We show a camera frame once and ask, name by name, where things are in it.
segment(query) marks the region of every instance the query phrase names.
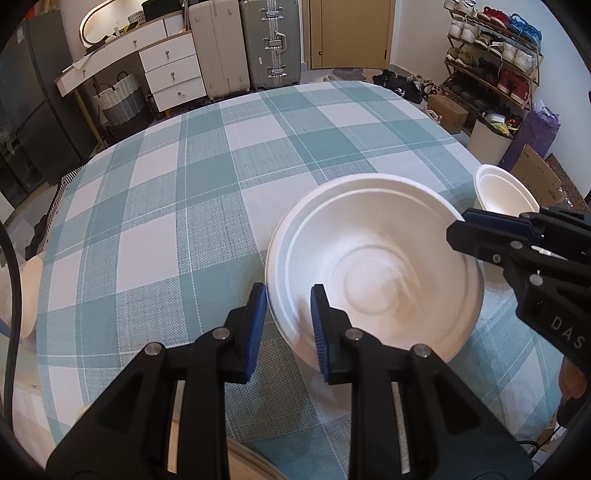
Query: purple bag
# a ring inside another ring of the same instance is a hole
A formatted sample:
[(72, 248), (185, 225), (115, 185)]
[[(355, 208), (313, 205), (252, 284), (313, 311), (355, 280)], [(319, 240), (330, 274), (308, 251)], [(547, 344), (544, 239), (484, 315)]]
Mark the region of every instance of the purple bag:
[(526, 145), (533, 148), (540, 157), (545, 158), (559, 128), (558, 115), (552, 113), (541, 100), (534, 102), (533, 109), (523, 120), (521, 128), (507, 148), (499, 166), (506, 171), (511, 171)]

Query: table leg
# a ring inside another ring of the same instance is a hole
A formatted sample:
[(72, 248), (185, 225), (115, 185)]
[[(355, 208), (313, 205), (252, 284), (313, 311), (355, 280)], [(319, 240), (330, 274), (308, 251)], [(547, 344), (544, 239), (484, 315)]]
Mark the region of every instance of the table leg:
[(74, 96), (76, 97), (76, 102), (78, 102), (78, 106), (80, 107), (80, 110), (82, 110), (82, 115), (84, 115), (86, 123), (90, 127), (92, 134), (95, 136), (97, 142), (99, 143), (99, 145), (101, 147), (100, 150), (104, 150), (105, 148), (107, 148), (107, 144), (106, 144), (105, 140), (103, 140), (103, 137), (101, 137), (99, 129), (96, 127), (95, 121), (93, 120), (90, 112), (88, 111), (88, 108), (86, 107), (86, 104), (84, 103), (84, 99), (82, 98), (82, 95), (78, 91), (78, 88), (74, 89)]

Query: metal pin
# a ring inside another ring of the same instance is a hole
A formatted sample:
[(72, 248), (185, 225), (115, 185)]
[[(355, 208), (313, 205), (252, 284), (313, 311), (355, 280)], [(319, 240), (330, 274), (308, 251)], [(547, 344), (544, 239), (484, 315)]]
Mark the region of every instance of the metal pin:
[(413, 347), (413, 352), (415, 355), (420, 356), (422, 358), (427, 358), (429, 355), (431, 355), (431, 349), (424, 343), (416, 344)]
[(149, 343), (144, 347), (144, 352), (149, 356), (156, 356), (162, 351), (162, 345), (158, 342)]
[(226, 327), (216, 328), (212, 335), (216, 340), (225, 340), (230, 336), (230, 330), (228, 330)]
[(363, 336), (363, 332), (358, 328), (350, 328), (345, 332), (345, 336), (349, 340), (359, 340)]
[(532, 285), (535, 285), (536, 287), (539, 287), (542, 285), (542, 283), (544, 283), (544, 279), (540, 277), (538, 274), (532, 273), (530, 275), (530, 283)]

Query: tablecloth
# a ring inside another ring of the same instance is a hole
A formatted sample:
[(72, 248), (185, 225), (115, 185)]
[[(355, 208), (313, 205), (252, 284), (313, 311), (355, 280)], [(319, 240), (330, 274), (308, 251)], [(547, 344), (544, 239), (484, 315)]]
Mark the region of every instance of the tablecloth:
[[(64, 197), (41, 281), (37, 349), (53, 436), (146, 343), (193, 341), (245, 304), (276, 225), (317, 185), (397, 174), (463, 211), (478, 165), (414, 105), (361, 82), (226, 100), (97, 155)], [(451, 366), (516, 437), (535, 438), (559, 401), (561, 356), (515, 305), (488, 285)], [(268, 314), (251, 382), (226, 386), (228, 435), (290, 478), (343, 479), (349, 393), (299, 361)]]

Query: black refrigerator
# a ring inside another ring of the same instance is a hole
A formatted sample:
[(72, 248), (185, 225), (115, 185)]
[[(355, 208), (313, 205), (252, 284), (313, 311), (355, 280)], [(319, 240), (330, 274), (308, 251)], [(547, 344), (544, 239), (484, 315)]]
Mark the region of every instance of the black refrigerator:
[(0, 103), (23, 153), (49, 183), (84, 165), (96, 146), (73, 95), (55, 79), (72, 63), (59, 10), (29, 18), (0, 53)]

